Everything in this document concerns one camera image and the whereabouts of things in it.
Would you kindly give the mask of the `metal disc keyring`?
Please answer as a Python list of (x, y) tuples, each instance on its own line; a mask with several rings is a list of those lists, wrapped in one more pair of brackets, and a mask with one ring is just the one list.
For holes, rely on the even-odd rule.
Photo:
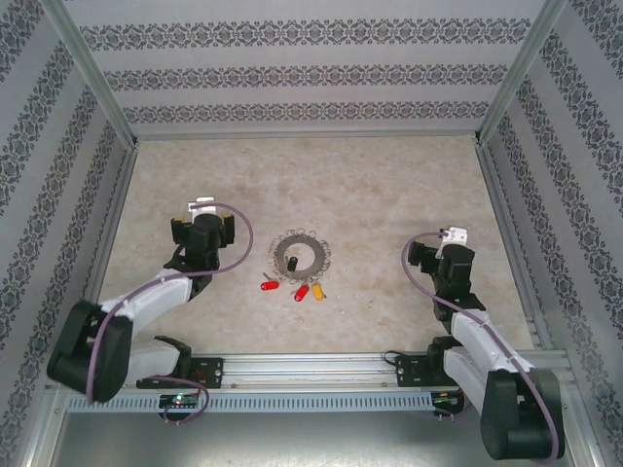
[[(288, 269), (290, 255), (287, 251), (294, 246), (303, 245), (313, 253), (311, 264), (306, 268), (297, 266)], [(320, 238), (316, 231), (303, 228), (290, 229), (277, 236), (269, 249), (268, 263), (277, 279), (289, 284), (315, 282), (331, 267), (331, 249), (329, 243)]]

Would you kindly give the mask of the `left circuit board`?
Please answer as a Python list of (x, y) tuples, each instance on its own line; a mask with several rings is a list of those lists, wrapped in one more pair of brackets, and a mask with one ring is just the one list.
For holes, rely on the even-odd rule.
[(159, 401), (159, 408), (190, 410), (198, 406), (200, 397), (194, 393), (178, 393), (173, 395), (162, 395)]

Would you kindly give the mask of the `grey metal tray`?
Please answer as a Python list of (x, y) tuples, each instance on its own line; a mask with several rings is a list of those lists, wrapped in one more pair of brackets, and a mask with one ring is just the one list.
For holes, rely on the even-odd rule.
[(52, 394), (18, 467), (605, 467), (589, 434), (555, 464), (493, 461), (475, 412), (216, 413), (179, 427), (155, 413), (73, 413)]

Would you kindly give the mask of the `aluminium left side rail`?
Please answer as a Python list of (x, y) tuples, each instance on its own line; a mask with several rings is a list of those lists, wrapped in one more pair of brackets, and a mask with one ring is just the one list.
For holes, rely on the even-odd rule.
[(137, 141), (128, 148), (119, 167), (80, 299), (97, 303), (100, 297), (139, 149), (140, 142)]

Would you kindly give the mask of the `aluminium right side rail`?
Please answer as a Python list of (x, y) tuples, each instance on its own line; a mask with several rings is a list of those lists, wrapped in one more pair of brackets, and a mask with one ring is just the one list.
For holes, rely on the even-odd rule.
[(511, 212), (508, 208), (504, 191), (496, 175), (491, 155), (488, 149), (478, 142), (475, 143), (475, 152), (492, 203), (495, 219), (515, 281), (519, 300), (529, 324), (532, 342), (540, 349), (554, 350), (555, 345), (552, 343), (547, 331), (540, 302), (533, 287), (520, 241), (512, 222)]

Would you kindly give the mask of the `aluminium rear frame beam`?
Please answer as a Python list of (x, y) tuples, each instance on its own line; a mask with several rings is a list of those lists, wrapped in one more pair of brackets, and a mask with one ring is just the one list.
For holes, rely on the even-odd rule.
[(357, 138), (357, 137), (477, 137), (476, 130), (461, 129), (398, 129), (398, 130), (286, 130), (286, 131), (216, 131), (185, 133), (154, 133), (136, 136), (137, 142), (190, 141), (190, 140), (244, 140), (293, 138)]

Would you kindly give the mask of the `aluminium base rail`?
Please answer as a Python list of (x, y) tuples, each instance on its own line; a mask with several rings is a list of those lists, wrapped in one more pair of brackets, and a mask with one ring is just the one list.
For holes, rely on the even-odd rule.
[[(279, 387), (401, 387), (397, 383), (394, 359), (399, 354), (388, 352), (342, 354), (256, 354), (198, 355), (221, 358), (221, 386), (242, 388)], [(95, 370), (94, 393), (98, 401), (107, 401), (125, 387), (136, 387), (128, 380), (132, 351), (103, 353)], [(443, 368), (457, 384), (465, 387), (473, 378), (486, 380), (493, 369), (514, 371), (507, 359), (494, 364), (477, 363), (461, 347), (444, 353)]]

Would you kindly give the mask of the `aluminium left frame post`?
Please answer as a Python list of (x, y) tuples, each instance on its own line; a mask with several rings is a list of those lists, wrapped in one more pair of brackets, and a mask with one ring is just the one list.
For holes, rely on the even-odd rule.
[(126, 147), (134, 147), (137, 136), (121, 105), (98, 66), (80, 28), (71, 17), (64, 0), (38, 0), (55, 31), (70, 52), (104, 114)]

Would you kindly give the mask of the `aluminium frame post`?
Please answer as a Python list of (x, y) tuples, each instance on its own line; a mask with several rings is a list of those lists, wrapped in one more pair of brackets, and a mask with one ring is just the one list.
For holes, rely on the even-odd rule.
[(38, 0), (55, 31), (70, 52), (104, 114), (126, 147), (134, 147), (137, 136), (121, 105), (98, 66), (80, 28), (71, 17), (64, 0)]
[(554, 27), (567, 2), (568, 0), (544, 0), (538, 15), (527, 33), (525, 41), (502, 80), (483, 122), (475, 132), (474, 142), (478, 146), (483, 146), (491, 139), (515, 92), (523, 83), (538, 55), (538, 51), (549, 35), (550, 30)]

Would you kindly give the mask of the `aluminium right frame post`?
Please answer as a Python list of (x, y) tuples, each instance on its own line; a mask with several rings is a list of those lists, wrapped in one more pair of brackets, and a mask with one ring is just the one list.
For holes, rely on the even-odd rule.
[(478, 146), (483, 146), (491, 139), (515, 92), (523, 83), (538, 55), (538, 51), (549, 35), (550, 30), (554, 27), (567, 2), (568, 0), (544, 0), (538, 15), (527, 33), (525, 41), (502, 80), (483, 122), (475, 132), (474, 142)]

